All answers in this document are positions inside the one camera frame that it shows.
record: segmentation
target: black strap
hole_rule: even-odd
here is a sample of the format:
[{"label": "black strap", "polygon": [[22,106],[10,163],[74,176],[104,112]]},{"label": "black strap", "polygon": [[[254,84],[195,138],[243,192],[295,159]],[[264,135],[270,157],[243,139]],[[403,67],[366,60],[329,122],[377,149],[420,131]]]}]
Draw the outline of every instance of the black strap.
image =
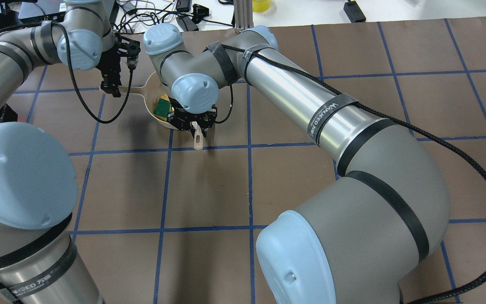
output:
[{"label": "black strap", "polygon": [[247,79],[247,68],[249,63],[251,63],[252,58],[256,55],[257,52],[263,50],[263,49],[273,49],[272,46],[270,46],[267,43],[258,43],[255,46],[251,46],[250,48],[246,49],[243,52],[243,56],[241,56],[241,64],[245,64],[245,68],[243,69],[243,79],[245,79],[245,82],[252,86],[252,84],[249,82]]},{"label": "black strap", "polygon": [[0,44],[0,53],[10,57],[16,62],[16,64],[18,64],[24,75],[22,81],[22,83],[24,83],[25,79],[27,79],[27,76],[29,75],[29,67],[27,67],[27,63],[25,62],[24,58],[22,58],[17,52],[14,52],[12,48],[9,48],[8,46],[4,46],[2,44]]},{"label": "black strap", "polygon": [[423,261],[429,254],[429,239],[417,215],[407,202],[403,200],[401,195],[378,177],[363,171],[350,171],[346,177],[357,179],[365,185],[368,185],[395,209],[406,224],[406,227],[410,230],[415,241],[419,253],[419,262]]},{"label": "black strap", "polygon": [[35,64],[33,64],[33,58],[31,58],[31,56],[29,55],[29,52],[27,50],[24,50],[24,48],[22,48],[21,46],[19,46],[18,44],[14,43],[14,42],[10,42],[10,41],[7,41],[7,40],[0,40],[0,42],[8,43],[11,46],[15,46],[16,48],[18,48],[22,52],[24,52],[25,56],[27,56],[27,59],[29,59],[29,62],[31,63],[31,69],[33,69]]},{"label": "black strap", "polygon": [[346,170],[351,160],[353,159],[355,154],[359,151],[359,149],[368,140],[370,140],[371,137],[373,137],[374,135],[376,135],[376,133],[392,125],[395,125],[395,123],[390,121],[389,119],[382,119],[368,126],[361,133],[359,133],[354,138],[354,140],[352,140],[351,143],[347,146],[346,150],[343,152],[341,158],[339,159],[339,163],[337,164],[337,172],[339,173],[339,175],[340,176],[346,175]]},{"label": "black strap", "polygon": [[33,294],[48,288],[50,285],[58,281],[71,268],[77,256],[78,250],[76,249],[76,245],[72,240],[70,240],[69,246],[67,247],[65,253],[50,268],[25,282],[0,289],[0,296],[7,299],[8,292],[10,292],[15,299],[21,300],[27,296],[32,296]]},{"label": "black strap", "polygon": [[307,127],[307,135],[320,146],[320,135],[329,119],[340,109],[357,102],[357,99],[343,93],[324,103],[312,116]]},{"label": "black strap", "polygon": [[6,254],[0,257],[0,268],[16,264],[20,261],[29,258],[33,254],[39,252],[42,248],[46,247],[53,240],[55,240],[69,225],[73,214],[67,216],[65,220],[61,223],[55,225],[50,230],[46,231],[38,239],[32,241],[31,243],[21,247],[19,250]]},{"label": "black strap", "polygon": [[42,39],[42,46],[52,62],[58,62],[56,43],[52,36],[52,21],[43,21],[40,25],[40,38]]},{"label": "black strap", "polygon": [[33,27],[31,29],[31,44],[33,45],[33,50],[35,50],[35,54],[37,54],[37,57],[39,57],[40,61],[44,62],[44,64],[50,64],[46,59],[44,59],[44,56],[42,56],[41,51],[39,50],[37,46],[37,40],[35,39],[35,30],[37,30],[36,27]]},{"label": "black strap", "polygon": [[208,50],[210,50],[211,54],[219,62],[222,73],[224,74],[224,80],[226,80],[228,85],[235,83],[238,80],[238,73],[222,44],[218,41],[212,43],[208,45]]},{"label": "black strap", "polygon": [[164,65],[164,63],[166,62],[166,60],[167,60],[168,58],[170,58],[170,56],[172,56],[173,54],[177,54],[177,53],[188,53],[188,54],[190,54],[190,52],[188,52],[188,51],[186,51],[186,50],[177,50],[177,51],[173,51],[173,52],[171,52],[171,53],[167,54],[167,55],[166,55],[166,57],[164,57],[164,58],[162,59],[162,61],[160,62],[160,66],[159,66],[159,79],[160,79],[160,83],[162,83],[163,85],[165,85],[165,86],[167,86],[167,87],[168,87],[168,85],[162,81],[162,66]]}]

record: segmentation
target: metal post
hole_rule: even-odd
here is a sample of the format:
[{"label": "metal post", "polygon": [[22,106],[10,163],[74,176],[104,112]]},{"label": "metal post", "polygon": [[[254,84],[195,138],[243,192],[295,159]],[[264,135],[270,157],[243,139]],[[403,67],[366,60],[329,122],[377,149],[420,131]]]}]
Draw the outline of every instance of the metal post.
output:
[{"label": "metal post", "polygon": [[235,31],[237,33],[254,27],[252,22],[252,0],[234,0]]}]

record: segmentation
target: green sponge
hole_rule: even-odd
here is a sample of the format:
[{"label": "green sponge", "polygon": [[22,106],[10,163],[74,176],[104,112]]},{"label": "green sponge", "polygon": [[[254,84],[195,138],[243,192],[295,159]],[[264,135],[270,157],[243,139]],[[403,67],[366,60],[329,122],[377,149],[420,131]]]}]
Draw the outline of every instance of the green sponge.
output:
[{"label": "green sponge", "polygon": [[168,113],[172,110],[172,104],[169,100],[166,100],[163,97],[164,96],[159,99],[159,102],[153,111],[153,115],[162,121],[167,121]]}]

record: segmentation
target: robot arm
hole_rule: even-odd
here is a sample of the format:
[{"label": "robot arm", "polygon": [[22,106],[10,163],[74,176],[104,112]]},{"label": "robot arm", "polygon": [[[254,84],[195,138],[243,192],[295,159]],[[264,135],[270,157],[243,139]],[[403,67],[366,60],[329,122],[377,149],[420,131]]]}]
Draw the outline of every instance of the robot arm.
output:
[{"label": "robot arm", "polygon": [[[104,6],[97,0],[68,1],[61,25],[71,40],[75,69],[96,67],[102,52],[116,42]],[[0,34],[0,108],[34,68],[66,62],[62,29],[52,22]]]},{"label": "robot arm", "polygon": [[205,112],[219,88],[244,77],[337,161],[339,181],[258,237],[277,302],[399,303],[398,281],[440,244],[449,221],[446,183],[424,147],[351,96],[272,64],[301,70],[277,51],[266,27],[197,57],[168,24],[149,29],[143,43],[172,104]]}]

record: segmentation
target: light blue joint cap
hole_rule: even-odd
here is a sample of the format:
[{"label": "light blue joint cap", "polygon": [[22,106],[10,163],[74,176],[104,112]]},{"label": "light blue joint cap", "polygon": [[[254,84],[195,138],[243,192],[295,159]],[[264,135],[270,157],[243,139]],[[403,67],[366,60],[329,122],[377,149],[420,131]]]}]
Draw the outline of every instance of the light blue joint cap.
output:
[{"label": "light blue joint cap", "polygon": [[[103,52],[103,41],[94,32],[77,29],[68,32],[73,69],[91,70],[99,64]],[[57,56],[63,64],[68,64],[65,36],[57,43]]]},{"label": "light blue joint cap", "polygon": [[0,123],[0,223],[46,229],[76,205],[76,173],[50,134],[20,122]]},{"label": "light blue joint cap", "polygon": [[216,81],[202,73],[190,73],[176,79],[172,84],[172,95],[187,112],[207,112],[219,99]]},{"label": "light blue joint cap", "polygon": [[100,0],[64,0],[66,4],[91,4],[100,2]]},{"label": "light blue joint cap", "polygon": [[278,50],[278,42],[275,38],[275,35],[271,32],[271,30],[268,27],[265,27],[264,25],[258,25],[251,29],[246,29],[245,31],[253,31],[259,33],[260,35],[262,35],[262,37],[264,37],[264,39],[267,41],[267,43],[270,46],[272,46],[275,50]]},{"label": "light blue joint cap", "polygon": [[336,304],[326,253],[301,214],[282,213],[258,236],[256,253],[278,304]]},{"label": "light blue joint cap", "polygon": [[161,54],[183,43],[179,29],[170,23],[150,27],[143,35],[143,44],[148,55]]}]

